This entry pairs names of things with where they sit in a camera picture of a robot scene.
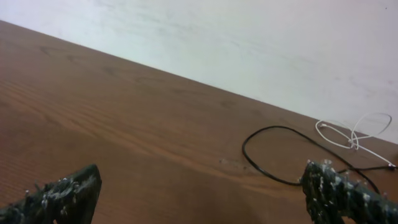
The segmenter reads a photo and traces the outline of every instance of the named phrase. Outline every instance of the textured black object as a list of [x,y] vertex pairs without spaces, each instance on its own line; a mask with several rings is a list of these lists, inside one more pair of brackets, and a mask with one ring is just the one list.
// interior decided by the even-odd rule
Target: textured black object
[[301,179],[307,211],[316,224],[344,223],[349,217],[356,223],[398,223],[398,206],[359,182],[348,180],[330,167],[329,162],[308,162]]
[[27,192],[25,199],[0,209],[0,224],[90,224],[101,191],[96,165]]

